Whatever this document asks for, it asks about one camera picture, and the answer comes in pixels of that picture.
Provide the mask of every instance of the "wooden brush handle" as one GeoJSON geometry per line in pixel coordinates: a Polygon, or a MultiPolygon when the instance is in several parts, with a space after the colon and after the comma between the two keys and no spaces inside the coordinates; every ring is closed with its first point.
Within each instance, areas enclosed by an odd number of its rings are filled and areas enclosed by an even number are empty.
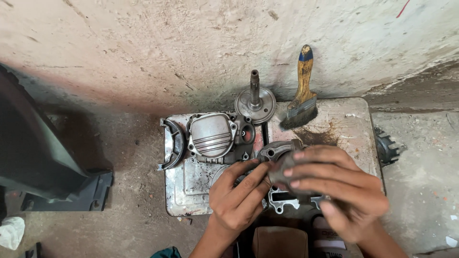
{"type": "Polygon", "coordinates": [[[309,79],[311,78],[312,68],[313,50],[310,46],[304,45],[298,58],[298,90],[295,98],[288,105],[288,109],[292,109],[317,95],[315,92],[309,90],[309,79]]]}

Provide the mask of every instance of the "green cloth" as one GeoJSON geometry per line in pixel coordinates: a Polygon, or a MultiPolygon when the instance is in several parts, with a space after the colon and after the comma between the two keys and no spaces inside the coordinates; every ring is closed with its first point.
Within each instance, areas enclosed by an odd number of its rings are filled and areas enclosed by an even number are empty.
{"type": "Polygon", "coordinates": [[[150,258],[182,258],[176,247],[169,247],[153,254],[150,258]]]}

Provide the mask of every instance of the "metal shaft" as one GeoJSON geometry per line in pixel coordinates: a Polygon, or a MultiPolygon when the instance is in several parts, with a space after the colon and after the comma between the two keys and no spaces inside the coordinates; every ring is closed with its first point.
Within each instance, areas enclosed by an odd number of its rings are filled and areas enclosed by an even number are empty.
{"type": "Polygon", "coordinates": [[[248,106],[252,110],[258,110],[261,107],[260,78],[257,70],[250,72],[250,101],[248,106]]]}

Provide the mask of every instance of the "white plaster wall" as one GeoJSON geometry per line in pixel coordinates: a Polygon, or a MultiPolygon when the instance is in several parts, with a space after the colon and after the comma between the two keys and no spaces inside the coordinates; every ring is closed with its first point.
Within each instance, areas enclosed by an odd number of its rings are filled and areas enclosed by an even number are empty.
{"type": "Polygon", "coordinates": [[[303,44],[321,97],[457,55],[459,1],[0,0],[0,62],[97,105],[226,108],[258,69],[292,98],[303,44]]]}

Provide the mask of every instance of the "hand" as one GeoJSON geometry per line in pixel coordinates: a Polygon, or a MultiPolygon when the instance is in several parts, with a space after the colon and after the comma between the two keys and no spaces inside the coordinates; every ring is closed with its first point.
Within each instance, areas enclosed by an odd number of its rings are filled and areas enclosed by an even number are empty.
{"type": "Polygon", "coordinates": [[[298,178],[291,188],[329,195],[320,208],[332,229],[347,242],[359,242],[372,223],[389,209],[379,178],[362,171],[342,149],[316,145],[295,153],[300,165],[284,171],[298,178]]]}
{"type": "Polygon", "coordinates": [[[213,210],[209,226],[221,227],[228,232],[226,235],[235,239],[261,213],[261,201],[271,187],[266,176],[271,163],[258,163],[257,159],[236,162],[213,184],[209,191],[209,204],[213,210]],[[236,179],[252,169],[234,188],[236,179]]]}

